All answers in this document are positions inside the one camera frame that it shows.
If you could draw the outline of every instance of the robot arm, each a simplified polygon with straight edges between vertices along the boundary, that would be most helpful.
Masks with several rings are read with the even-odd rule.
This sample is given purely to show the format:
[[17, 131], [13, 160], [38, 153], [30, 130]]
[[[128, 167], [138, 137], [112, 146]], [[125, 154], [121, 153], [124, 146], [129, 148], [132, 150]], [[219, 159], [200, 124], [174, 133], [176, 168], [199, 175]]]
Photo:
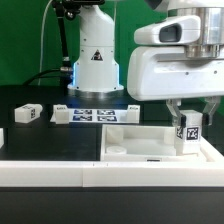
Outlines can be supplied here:
[[128, 92], [137, 100], [167, 100], [181, 126], [183, 98], [205, 97], [206, 124], [224, 95], [224, 3], [214, 0], [145, 0], [155, 11], [168, 12], [161, 23], [135, 32], [137, 48], [130, 60]]

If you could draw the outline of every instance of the white tray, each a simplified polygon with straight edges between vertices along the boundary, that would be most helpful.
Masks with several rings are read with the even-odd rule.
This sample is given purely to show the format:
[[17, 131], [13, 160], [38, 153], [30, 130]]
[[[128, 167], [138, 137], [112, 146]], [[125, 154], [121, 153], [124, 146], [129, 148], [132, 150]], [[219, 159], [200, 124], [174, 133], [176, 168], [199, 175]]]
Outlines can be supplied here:
[[173, 127], [103, 125], [101, 161], [212, 162], [223, 156], [204, 138], [199, 153], [176, 156]]

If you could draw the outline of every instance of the marker block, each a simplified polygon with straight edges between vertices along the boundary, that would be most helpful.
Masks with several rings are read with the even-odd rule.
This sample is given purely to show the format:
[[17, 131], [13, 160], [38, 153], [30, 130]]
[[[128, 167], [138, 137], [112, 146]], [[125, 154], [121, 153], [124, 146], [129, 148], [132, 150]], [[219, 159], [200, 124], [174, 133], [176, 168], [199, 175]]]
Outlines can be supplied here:
[[54, 115], [56, 124], [69, 123], [69, 110], [66, 105], [54, 105]]
[[140, 106], [139, 105], [128, 105], [127, 109], [127, 123], [139, 123], [140, 118]]
[[40, 104], [26, 104], [15, 109], [15, 122], [29, 123], [40, 117], [43, 107]]
[[177, 155], [199, 153], [203, 115], [194, 110], [182, 110], [180, 112], [186, 116], [187, 121], [186, 127], [176, 127], [174, 148]]

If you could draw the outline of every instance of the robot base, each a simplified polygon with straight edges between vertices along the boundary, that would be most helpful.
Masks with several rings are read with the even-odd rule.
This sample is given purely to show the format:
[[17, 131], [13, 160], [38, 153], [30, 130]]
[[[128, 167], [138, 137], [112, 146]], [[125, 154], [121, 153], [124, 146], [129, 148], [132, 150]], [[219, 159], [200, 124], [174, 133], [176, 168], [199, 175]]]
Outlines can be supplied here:
[[108, 99], [108, 98], [122, 96], [124, 92], [123, 90], [124, 90], [123, 86], [121, 86], [119, 89], [116, 89], [110, 92], [89, 92], [89, 91], [82, 91], [82, 90], [75, 89], [74, 87], [69, 85], [68, 95], [88, 98], [88, 99]]

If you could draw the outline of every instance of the black table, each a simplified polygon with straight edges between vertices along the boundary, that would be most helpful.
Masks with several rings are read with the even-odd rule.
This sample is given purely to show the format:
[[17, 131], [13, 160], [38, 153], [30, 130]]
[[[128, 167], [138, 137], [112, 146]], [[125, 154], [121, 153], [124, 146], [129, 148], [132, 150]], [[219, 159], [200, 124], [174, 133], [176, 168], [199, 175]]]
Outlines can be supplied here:
[[[14, 122], [14, 109], [27, 103], [42, 104], [41, 118]], [[165, 101], [136, 102], [124, 96], [104, 101], [68, 96], [59, 87], [2, 86], [0, 127], [4, 128], [3, 160], [98, 161], [102, 124], [50, 122], [54, 104], [71, 108], [127, 109], [141, 105], [141, 125], [171, 126]], [[181, 109], [202, 111], [197, 100], [183, 101]], [[217, 114], [203, 136], [224, 152], [224, 118]], [[0, 223], [222, 223], [223, 187], [128, 188], [0, 188]]]

